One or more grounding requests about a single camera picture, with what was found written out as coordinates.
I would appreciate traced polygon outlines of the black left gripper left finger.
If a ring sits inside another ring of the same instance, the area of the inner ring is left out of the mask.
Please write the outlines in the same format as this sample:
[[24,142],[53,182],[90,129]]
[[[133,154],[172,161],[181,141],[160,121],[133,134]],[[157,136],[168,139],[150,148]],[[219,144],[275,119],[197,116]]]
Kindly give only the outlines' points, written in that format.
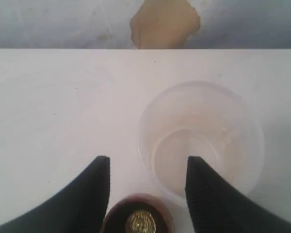
[[0,233],[99,233],[110,196],[110,159],[98,156],[64,189],[0,225]]

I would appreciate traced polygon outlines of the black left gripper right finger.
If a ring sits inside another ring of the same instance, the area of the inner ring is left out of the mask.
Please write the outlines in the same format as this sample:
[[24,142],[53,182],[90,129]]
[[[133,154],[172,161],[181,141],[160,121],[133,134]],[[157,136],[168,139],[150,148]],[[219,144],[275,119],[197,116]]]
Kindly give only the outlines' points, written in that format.
[[196,233],[291,233],[291,223],[241,194],[201,157],[188,158],[185,194]]

